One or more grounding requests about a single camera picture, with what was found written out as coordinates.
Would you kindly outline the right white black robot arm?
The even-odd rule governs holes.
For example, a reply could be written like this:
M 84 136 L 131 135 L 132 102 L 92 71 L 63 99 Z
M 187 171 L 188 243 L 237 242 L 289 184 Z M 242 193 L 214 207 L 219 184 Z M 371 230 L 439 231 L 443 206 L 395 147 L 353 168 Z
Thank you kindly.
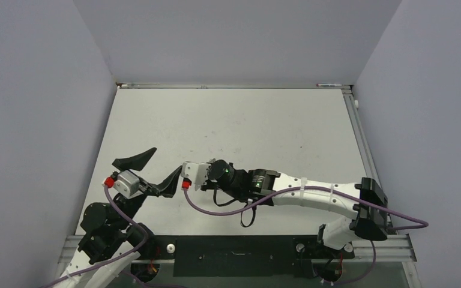
M 235 169 L 231 163 L 215 160 L 199 164 L 190 179 L 197 189 L 220 190 L 251 209 L 289 205 L 338 214 L 338 219 L 319 226 L 315 249 L 324 257 L 357 239 L 388 238 L 388 200 L 373 178 L 363 177 L 358 183 L 325 183 L 274 170 Z

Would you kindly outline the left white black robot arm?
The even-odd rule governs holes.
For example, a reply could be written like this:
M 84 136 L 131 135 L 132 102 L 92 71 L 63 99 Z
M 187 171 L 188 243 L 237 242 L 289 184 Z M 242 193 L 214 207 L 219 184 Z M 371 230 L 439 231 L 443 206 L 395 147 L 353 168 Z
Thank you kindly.
M 155 260 L 162 254 L 155 234 L 133 220 L 147 197 L 175 195 L 181 166 L 159 184 L 138 175 L 156 150 L 114 159 L 115 171 L 103 181 L 107 202 L 85 208 L 80 223 L 84 235 L 71 262 L 50 287 L 106 287 L 132 261 Z

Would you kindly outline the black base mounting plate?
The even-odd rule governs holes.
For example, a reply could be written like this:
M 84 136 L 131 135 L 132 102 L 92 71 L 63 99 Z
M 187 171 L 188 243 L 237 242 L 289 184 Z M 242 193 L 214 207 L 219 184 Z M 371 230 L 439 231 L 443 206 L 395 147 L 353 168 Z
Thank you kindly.
M 316 235 L 167 236 L 157 235 L 135 265 L 173 265 L 176 277 L 312 277 L 334 272 L 341 260 L 353 259 L 352 247 L 334 250 Z

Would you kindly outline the marker pen at back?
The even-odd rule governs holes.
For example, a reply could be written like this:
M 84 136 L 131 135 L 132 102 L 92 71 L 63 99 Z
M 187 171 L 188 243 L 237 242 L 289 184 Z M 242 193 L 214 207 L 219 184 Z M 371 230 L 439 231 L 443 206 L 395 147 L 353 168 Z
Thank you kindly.
M 318 88 L 339 88 L 342 87 L 342 84 L 339 83 L 318 83 L 316 84 Z

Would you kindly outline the aluminium rail back edge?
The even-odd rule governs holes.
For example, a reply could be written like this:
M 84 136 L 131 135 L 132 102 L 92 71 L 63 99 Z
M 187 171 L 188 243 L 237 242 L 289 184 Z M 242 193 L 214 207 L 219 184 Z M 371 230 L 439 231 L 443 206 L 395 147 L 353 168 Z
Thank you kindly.
M 352 89 L 342 84 L 339 88 L 318 88 L 317 83 L 117 83 L 121 89 Z

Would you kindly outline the aluminium rail edge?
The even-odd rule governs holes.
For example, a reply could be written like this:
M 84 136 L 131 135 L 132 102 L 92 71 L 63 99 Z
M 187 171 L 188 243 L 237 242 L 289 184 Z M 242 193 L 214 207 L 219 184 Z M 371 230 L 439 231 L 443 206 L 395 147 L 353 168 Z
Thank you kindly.
M 358 113 L 358 101 L 355 99 L 351 89 L 343 89 L 342 94 L 366 175 L 369 178 L 373 178 L 380 186 L 382 186 L 376 170 L 375 162 L 373 161 L 372 152 L 361 124 L 361 119 Z
M 352 89 L 342 84 L 339 88 L 318 88 L 317 83 L 117 83 L 121 89 Z

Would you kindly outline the aluminium rail right edge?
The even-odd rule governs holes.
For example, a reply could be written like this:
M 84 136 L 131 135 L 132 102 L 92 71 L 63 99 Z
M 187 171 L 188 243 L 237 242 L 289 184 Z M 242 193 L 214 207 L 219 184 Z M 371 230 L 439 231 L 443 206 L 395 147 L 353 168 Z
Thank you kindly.
M 382 186 L 376 170 L 375 162 L 373 161 L 372 152 L 361 124 L 361 119 L 358 113 L 358 101 L 355 99 L 351 89 L 343 89 L 342 94 L 366 175 L 369 178 L 373 178 L 380 186 Z

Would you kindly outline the aluminium front frame rail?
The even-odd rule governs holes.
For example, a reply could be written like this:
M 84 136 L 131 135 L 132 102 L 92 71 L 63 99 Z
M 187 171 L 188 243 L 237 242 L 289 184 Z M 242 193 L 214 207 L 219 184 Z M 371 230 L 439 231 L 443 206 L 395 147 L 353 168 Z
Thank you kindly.
M 57 264 L 70 263 L 82 235 L 67 236 Z M 353 241 L 355 257 L 350 262 L 371 262 L 372 245 L 369 241 Z M 416 262 L 417 257 L 409 235 L 389 235 L 386 241 L 375 241 L 377 262 Z

